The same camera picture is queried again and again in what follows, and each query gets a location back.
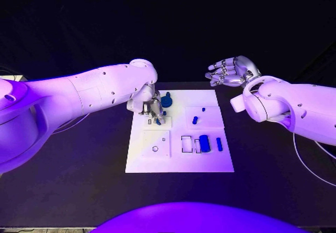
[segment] dark table surface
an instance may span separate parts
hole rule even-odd
[[[159,90],[215,89],[234,173],[124,173],[133,112],[126,103],[52,135],[41,151],[0,178],[2,227],[90,227],[139,207],[172,201],[218,203],[297,226],[336,226],[336,187],[306,170],[293,134],[235,113],[241,88],[208,82],[158,83]],[[336,182],[336,167],[297,136],[305,162]]]

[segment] small blue piece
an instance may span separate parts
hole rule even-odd
[[[171,93],[166,93],[166,96],[162,97],[162,106],[163,108],[169,108],[173,104],[173,100],[171,98]]]
[[[196,116],[194,117],[192,123],[194,123],[194,125],[198,123],[198,117]]]
[[[221,138],[217,138],[217,146],[218,146],[218,150],[222,151],[222,142],[221,142]]]
[[[202,152],[209,152],[211,151],[208,135],[201,135],[199,136],[199,145],[201,145],[201,151]]]

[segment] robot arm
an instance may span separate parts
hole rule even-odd
[[[142,59],[49,80],[0,79],[0,174],[31,159],[68,121],[120,103],[163,124],[156,81],[155,67]]]
[[[205,75],[212,86],[244,87],[243,94],[231,99],[235,112],[247,110],[257,122],[277,122],[293,133],[336,146],[336,88],[290,84],[263,76],[244,56],[209,66],[215,68]]]

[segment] white board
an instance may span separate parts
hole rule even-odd
[[[166,126],[162,125],[165,127],[159,125],[149,126],[146,116],[139,114],[133,116],[126,172],[234,172],[215,90],[169,90],[169,92],[173,105],[165,108],[168,113],[165,118],[169,122]],[[201,129],[191,129],[188,125],[189,107],[198,107],[196,109],[201,109],[201,111],[202,107],[205,107],[209,110],[208,114],[212,113],[214,119],[217,119],[215,122],[209,124],[204,121],[204,124],[199,124]],[[169,156],[166,156],[168,153],[163,150],[163,154],[158,153],[159,150],[153,151],[153,147],[159,145],[159,139],[162,139],[162,134],[166,131],[169,131],[169,149],[163,147],[168,144],[162,144],[159,150],[165,148],[165,152],[171,152]],[[199,152],[199,143],[195,140],[204,134],[209,138],[211,152],[196,153]],[[182,152],[182,136],[192,137],[192,153]],[[222,151],[218,151],[218,137],[222,142]]]

